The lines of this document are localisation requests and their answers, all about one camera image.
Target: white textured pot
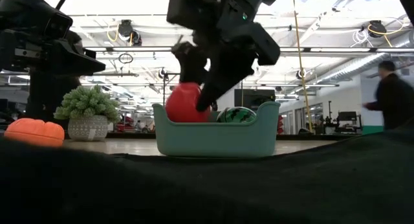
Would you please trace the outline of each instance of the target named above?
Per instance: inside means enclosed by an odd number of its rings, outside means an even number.
[[[100,115],[70,119],[68,134],[72,140],[104,140],[108,134],[108,120],[105,116]]]

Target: orange pumpkin toy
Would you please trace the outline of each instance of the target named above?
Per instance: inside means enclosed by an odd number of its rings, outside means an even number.
[[[59,124],[21,118],[7,127],[5,137],[36,146],[60,147],[65,139],[65,131]]]

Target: red ball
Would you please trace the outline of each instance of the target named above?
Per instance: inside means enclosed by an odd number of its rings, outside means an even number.
[[[208,122],[210,108],[203,112],[195,108],[200,94],[200,87],[196,83],[181,83],[176,86],[166,102],[168,118],[173,122]]]

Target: potted plant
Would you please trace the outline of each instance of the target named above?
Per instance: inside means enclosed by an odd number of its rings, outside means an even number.
[[[118,102],[102,93],[99,86],[92,89],[79,86],[63,97],[62,106],[56,109],[54,117],[69,119],[71,139],[98,141],[106,138],[108,123],[120,121],[117,107]]]

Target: teal plastic bin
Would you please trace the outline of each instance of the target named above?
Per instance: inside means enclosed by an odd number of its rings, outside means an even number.
[[[157,146],[174,157],[266,157],[274,154],[278,129],[277,102],[266,102],[251,123],[176,123],[154,104]],[[211,121],[217,113],[212,113]]]

